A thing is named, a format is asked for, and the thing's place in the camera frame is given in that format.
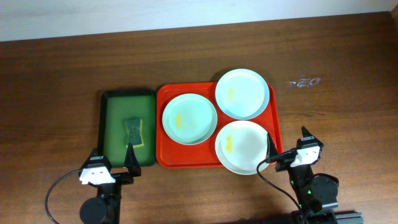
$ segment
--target black wire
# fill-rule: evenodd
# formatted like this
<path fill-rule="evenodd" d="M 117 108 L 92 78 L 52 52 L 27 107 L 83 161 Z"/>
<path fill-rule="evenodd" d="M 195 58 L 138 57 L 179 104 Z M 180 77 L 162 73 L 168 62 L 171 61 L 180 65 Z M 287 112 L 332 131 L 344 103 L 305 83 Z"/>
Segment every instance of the black wire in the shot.
<path fill-rule="evenodd" d="M 69 177 L 69 176 L 72 175 L 72 174 L 76 174 L 77 172 L 81 172 L 81 169 L 74 170 L 74 171 L 72 171 L 72 172 L 69 172 L 69 173 L 63 175 L 61 178 L 59 178 L 57 181 L 55 181 L 54 184 L 51 185 L 51 187 L 49 188 L 49 191 L 48 191 L 47 194 L 45 195 L 45 200 L 44 200 L 45 212 L 47 213 L 47 216 L 50 218 L 50 220 L 51 220 L 53 223 L 55 223 L 55 224 L 59 224 L 59 222 L 55 221 L 55 219 L 53 218 L 53 216 L 50 214 L 49 206 L 47 205 L 48 202 L 49 202 L 50 193 L 51 193 L 52 189 L 53 189 L 57 184 L 59 184 L 59 182 L 61 182 L 61 180 L 63 180 L 63 179 L 65 179 L 65 178 Z"/>
<path fill-rule="evenodd" d="M 281 189 L 281 188 L 275 186 L 273 183 L 269 182 L 269 180 L 267 180 L 263 175 L 260 174 L 260 166 L 263 165 L 263 163 L 265 163 L 265 162 L 266 162 L 266 160 L 263 160 L 263 161 L 261 161 L 261 162 L 257 165 L 257 174 L 260 176 L 260 178 L 261 178 L 263 181 L 265 181 L 265 182 L 266 182 L 267 184 L 269 184 L 271 187 L 277 189 L 278 191 L 282 192 L 283 194 L 286 194 L 286 196 L 288 196 L 288 197 L 294 202 L 294 204 L 297 206 L 298 210 L 299 210 L 300 213 L 301 213 L 301 216 L 303 216 L 304 223 L 308 223 L 308 220 L 307 220 L 306 216 L 304 215 L 304 212 L 303 212 L 303 210 L 301 209 L 299 203 L 297 203 L 296 200 L 295 200 L 289 193 L 287 193 L 287 192 L 284 191 L 283 189 Z"/>

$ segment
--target yellow stain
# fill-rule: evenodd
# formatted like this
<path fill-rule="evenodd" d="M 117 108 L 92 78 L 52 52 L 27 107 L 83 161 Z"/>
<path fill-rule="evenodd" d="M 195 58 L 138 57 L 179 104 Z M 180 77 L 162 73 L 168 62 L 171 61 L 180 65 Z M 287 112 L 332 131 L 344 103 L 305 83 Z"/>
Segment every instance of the yellow stain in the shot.
<path fill-rule="evenodd" d="M 228 153 L 232 153 L 232 136 L 228 136 L 226 138 L 226 146 L 225 146 L 225 150 Z"/>
<path fill-rule="evenodd" d="M 175 118 L 175 125 L 176 127 L 181 130 L 182 129 L 182 121 L 181 121 L 181 114 L 178 114 Z"/>
<path fill-rule="evenodd" d="M 229 102 L 230 102 L 230 103 L 232 103 L 232 101 L 233 101 L 233 98 L 232 98 L 232 93 L 233 93 L 233 91 L 234 91 L 233 88 L 230 88 L 230 89 L 228 90 L 228 99 L 229 99 Z"/>

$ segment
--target red tray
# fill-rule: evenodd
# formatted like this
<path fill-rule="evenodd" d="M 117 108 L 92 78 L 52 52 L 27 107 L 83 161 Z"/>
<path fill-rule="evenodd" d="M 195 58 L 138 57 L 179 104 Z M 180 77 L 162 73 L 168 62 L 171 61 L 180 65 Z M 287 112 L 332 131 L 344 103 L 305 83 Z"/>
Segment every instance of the red tray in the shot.
<path fill-rule="evenodd" d="M 217 82 L 176 83 L 165 85 L 158 91 L 156 106 L 156 158 L 160 165 L 169 169 L 222 166 L 215 152 L 216 137 L 222 127 L 232 121 L 236 121 L 236 119 L 225 115 L 218 107 L 215 96 L 216 85 Z M 282 153 L 282 138 L 280 136 L 274 90 L 270 85 L 268 87 L 270 99 L 267 108 L 259 116 L 250 121 L 259 124 L 270 133 L 277 152 Z M 215 132 L 209 139 L 194 146 L 186 146 L 173 141 L 168 137 L 162 125 L 162 115 L 166 105 L 176 96 L 185 93 L 196 93 L 208 98 L 217 110 L 218 122 Z"/>

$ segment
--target white bowl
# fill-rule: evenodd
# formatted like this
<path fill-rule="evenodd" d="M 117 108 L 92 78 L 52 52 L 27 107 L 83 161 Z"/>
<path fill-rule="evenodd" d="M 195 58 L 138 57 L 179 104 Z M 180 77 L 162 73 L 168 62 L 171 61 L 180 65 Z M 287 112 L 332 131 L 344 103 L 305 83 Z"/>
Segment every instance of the white bowl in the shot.
<path fill-rule="evenodd" d="M 267 131 L 251 121 L 234 121 L 219 131 L 215 148 L 218 159 L 230 171 L 256 174 L 257 165 L 267 156 Z M 267 166 L 263 163 L 259 170 Z"/>
<path fill-rule="evenodd" d="M 166 134 L 174 141 L 184 145 L 199 144 L 216 129 L 216 108 L 201 95 L 183 94 L 167 104 L 162 124 Z"/>
<path fill-rule="evenodd" d="M 216 101 L 220 109 L 234 119 L 259 116 L 269 102 L 266 81 L 256 72 L 235 69 L 225 73 L 216 86 Z"/>

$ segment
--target sticker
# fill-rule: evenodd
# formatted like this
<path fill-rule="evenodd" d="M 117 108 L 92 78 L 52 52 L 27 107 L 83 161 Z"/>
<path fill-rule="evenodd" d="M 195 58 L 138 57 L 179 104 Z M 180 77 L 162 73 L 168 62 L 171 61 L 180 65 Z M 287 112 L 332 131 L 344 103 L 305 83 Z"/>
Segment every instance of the sticker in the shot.
<path fill-rule="evenodd" d="M 96 159 L 102 159 L 103 156 L 95 156 L 95 157 L 91 157 L 90 160 L 96 160 Z"/>
<path fill-rule="evenodd" d="M 228 153 L 232 153 L 232 136 L 228 136 L 226 138 L 226 146 L 225 146 L 225 150 Z"/>
<path fill-rule="evenodd" d="M 321 78 L 301 78 L 297 81 L 291 81 L 289 82 L 291 85 L 293 86 L 297 86 L 297 87 L 314 87 L 316 85 L 318 85 L 321 82 Z"/>
<path fill-rule="evenodd" d="M 230 103 L 232 103 L 233 101 L 234 101 L 234 99 L 233 99 L 233 92 L 234 92 L 234 89 L 233 88 L 230 88 L 229 90 L 228 90 L 228 100 L 229 100 L 229 102 Z"/>
<path fill-rule="evenodd" d="M 175 125 L 176 127 L 181 130 L 182 129 L 182 121 L 181 121 L 181 114 L 178 114 L 175 118 Z"/>
<path fill-rule="evenodd" d="M 314 139 L 314 137 L 310 136 L 310 137 L 301 138 L 301 141 L 306 141 L 306 140 L 310 140 L 310 139 Z"/>

